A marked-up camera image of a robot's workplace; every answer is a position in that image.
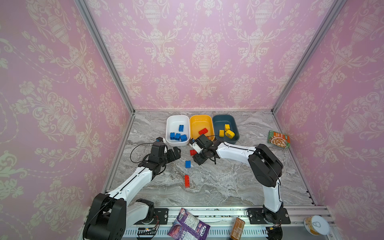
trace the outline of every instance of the vent slot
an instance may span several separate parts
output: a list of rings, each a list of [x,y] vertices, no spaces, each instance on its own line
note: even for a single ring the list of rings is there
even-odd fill
[[[170,227],[159,227],[156,237],[169,237],[167,235],[168,231],[170,230]],[[208,232],[209,237],[222,237],[228,239],[229,235],[231,234],[232,227],[211,227]],[[144,231],[138,230],[138,227],[130,227],[127,228],[124,232],[123,237],[129,237],[129,238],[136,238],[137,233],[142,233]],[[244,227],[243,230],[243,237],[268,237],[267,231],[265,227],[254,227],[254,226],[247,226]]]

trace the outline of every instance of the white bin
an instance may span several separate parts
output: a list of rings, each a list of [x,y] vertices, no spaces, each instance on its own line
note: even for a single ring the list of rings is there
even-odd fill
[[[184,131],[179,132],[179,126],[184,125]],[[180,135],[187,135],[186,141],[171,140],[169,135],[171,132],[180,133]],[[167,119],[166,128],[166,140],[172,147],[185,146],[189,143],[190,129],[189,129],[189,117],[186,115],[173,115]]]

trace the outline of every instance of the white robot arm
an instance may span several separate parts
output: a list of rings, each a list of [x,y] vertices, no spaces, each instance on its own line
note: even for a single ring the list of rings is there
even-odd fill
[[[156,175],[162,173],[161,167],[179,159],[180,152],[181,150],[177,147],[166,150],[165,143],[154,142],[151,153],[144,157],[135,172],[124,183],[108,194],[99,193],[94,198],[83,230],[83,238],[120,240],[127,226],[138,221],[152,221],[153,202],[138,199],[129,207],[127,203],[129,204]]]
[[[280,177],[283,164],[264,144],[256,147],[243,147],[215,140],[212,142],[205,135],[191,139],[190,146],[196,150],[194,161],[201,165],[208,158],[233,159],[251,167],[256,180],[263,185],[264,218],[269,223],[277,223],[283,209],[280,197]]]
[[[190,145],[197,151],[193,159],[198,165],[212,157],[233,159],[249,165],[256,179],[263,185],[265,220],[269,223],[278,222],[280,211],[283,210],[279,180],[283,165],[267,146],[259,144],[257,147],[242,147],[218,140],[212,142],[205,135],[200,135],[196,140],[191,139]],[[152,221],[153,202],[138,199],[128,208],[127,204],[156,175],[162,173],[161,167],[180,158],[180,149],[174,147],[166,151],[165,146],[161,141],[154,142],[151,153],[147,155],[148,159],[146,156],[124,183],[108,194],[100,193],[94,198],[83,238],[120,240],[126,227],[138,221]]]

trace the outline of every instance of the damask pattern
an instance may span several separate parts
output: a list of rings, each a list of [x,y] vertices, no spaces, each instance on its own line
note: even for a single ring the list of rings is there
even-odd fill
[[[130,113],[75,3],[2,3],[0,76],[0,239],[77,239]]]
[[[135,109],[268,109],[333,0],[87,3]]]
[[[349,0],[277,113],[344,239],[384,223],[384,1]]]

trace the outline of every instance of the marble table surface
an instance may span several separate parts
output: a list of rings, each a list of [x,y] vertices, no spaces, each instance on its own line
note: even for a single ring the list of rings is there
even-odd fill
[[[165,137],[166,120],[171,115],[197,114],[214,116],[230,114],[235,118],[240,139],[237,145],[256,146],[266,144],[283,163],[281,197],[285,205],[311,204],[305,185],[287,150],[267,144],[269,130],[277,130],[270,111],[198,111],[198,112],[141,112],[136,111],[126,148],[119,163],[112,189],[123,183],[138,164],[130,161],[129,155],[140,143],[153,142]],[[190,156],[190,146],[182,146],[181,158],[167,164],[166,170],[156,176],[134,198],[153,201],[156,206],[213,206],[213,205],[263,205],[262,185],[257,182],[248,165],[238,161],[217,159],[217,165],[207,160],[201,166]],[[135,162],[150,152],[151,144],[139,146],[132,154]],[[185,168],[190,160],[192,167]],[[184,187],[184,175],[190,176],[190,188]]]

